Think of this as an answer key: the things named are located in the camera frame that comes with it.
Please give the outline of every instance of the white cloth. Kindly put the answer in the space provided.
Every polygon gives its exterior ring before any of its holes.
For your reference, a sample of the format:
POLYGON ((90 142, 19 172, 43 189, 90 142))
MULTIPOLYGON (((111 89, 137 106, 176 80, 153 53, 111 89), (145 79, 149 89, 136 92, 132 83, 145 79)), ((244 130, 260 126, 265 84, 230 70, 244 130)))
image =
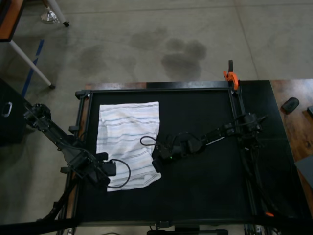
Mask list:
MULTIPOLYGON (((96 153, 107 152, 110 159, 119 159, 131 169, 131 178, 122 188, 108 191, 143 188, 161 178, 152 165, 155 146, 143 146, 140 138, 157 138, 160 126, 158 102, 143 104, 100 105, 96 153)), ((155 143, 143 139, 144 144, 155 143)), ((127 167, 116 162, 116 176, 110 177, 109 186, 119 186, 129 176, 127 167)))

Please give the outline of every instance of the orange clamp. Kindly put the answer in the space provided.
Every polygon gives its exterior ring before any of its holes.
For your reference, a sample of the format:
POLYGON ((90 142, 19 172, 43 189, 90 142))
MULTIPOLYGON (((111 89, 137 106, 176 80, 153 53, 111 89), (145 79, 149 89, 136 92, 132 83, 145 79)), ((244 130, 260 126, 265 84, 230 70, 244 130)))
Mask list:
POLYGON ((238 83, 237 75, 234 74, 234 72, 233 72, 233 61, 232 60, 228 61, 228 73, 226 71, 224 71, 223 74, 224 74, 224 77, 225 77, 227 82, 233 82, 234 90, 235 91, 238 90, 239 83, 238 83))

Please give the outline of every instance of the black tabletop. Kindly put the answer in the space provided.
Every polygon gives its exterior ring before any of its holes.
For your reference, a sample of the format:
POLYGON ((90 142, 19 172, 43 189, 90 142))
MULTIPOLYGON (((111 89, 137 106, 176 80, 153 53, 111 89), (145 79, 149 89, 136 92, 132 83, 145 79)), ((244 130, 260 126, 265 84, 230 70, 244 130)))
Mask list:
MULTIPOLYGON (((294 217, 310 216, 306 205, 299 203, 305 199, 291 164, 291 151, 270 83, 251 81, 241 85, 246 111, 269 115, 260 134, 264 148, 258 160, 265 190, 283 213, 294 217)), ((145 92, 93 93, 86 134, 89 150, 95 152, 100 104, 158 101, 159 140, 182 131, 201 136, 233 120, 228 91, 158 90, 177 86, 182 87, 182 84, 148 83, 147 88, 152 90, 145 92)), ((251 216, 251 208, 236 138, 219 141, 199 155, 166 166, 162 178, 145 188, 106 192, 84 181, 79 186, 76 208, 76 217, 82 222, 248 216, 251 216)))

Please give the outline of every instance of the black table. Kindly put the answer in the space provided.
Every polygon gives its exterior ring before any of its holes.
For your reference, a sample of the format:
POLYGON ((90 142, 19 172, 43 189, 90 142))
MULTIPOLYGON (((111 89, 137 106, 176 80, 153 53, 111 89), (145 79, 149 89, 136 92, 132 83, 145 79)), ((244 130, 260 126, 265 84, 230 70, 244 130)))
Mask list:
MULTIPOLYGON (((264 148, 258 174, 264 190, 284 215, 310 218, 270 82, 242 81, 241 87, 246 111, 268 114, 259 135, 264 148)), ((101 84, 93 89, 106 91, 91 92, 91 102, 82 99, 77 119, 80 134, 88 127, 84 136, 92 152, 100 104, 159 101, 160 140, 181 131, 201 135, 234 119, 226 82, 101 84)), ((142 189, 106 193, 83 181, 68 205, 66 218, 74 216, 82 225, 232 223, 264 214, 260 197, 244 176, 236 138, 167 166, 160 180, 142 189)))

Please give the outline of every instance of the robotic arm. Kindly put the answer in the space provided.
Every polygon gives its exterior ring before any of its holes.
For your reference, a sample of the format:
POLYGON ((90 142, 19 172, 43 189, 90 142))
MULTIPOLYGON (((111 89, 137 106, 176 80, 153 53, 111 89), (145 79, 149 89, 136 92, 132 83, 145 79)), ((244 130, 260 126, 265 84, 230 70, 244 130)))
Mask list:
POLYGON ((62 151, 64 159, 80 178, 87 177, 95 185, 108 186, 109 176, 116 175, 115 162, 108 160, 107 153, 93 155, 86 150, 85 144, 74 135, 66 134, 51 120, 51 113, 43 104, 25 105, 27 112, 24 114, 26 123, 45 134, 58 151, 62 151))

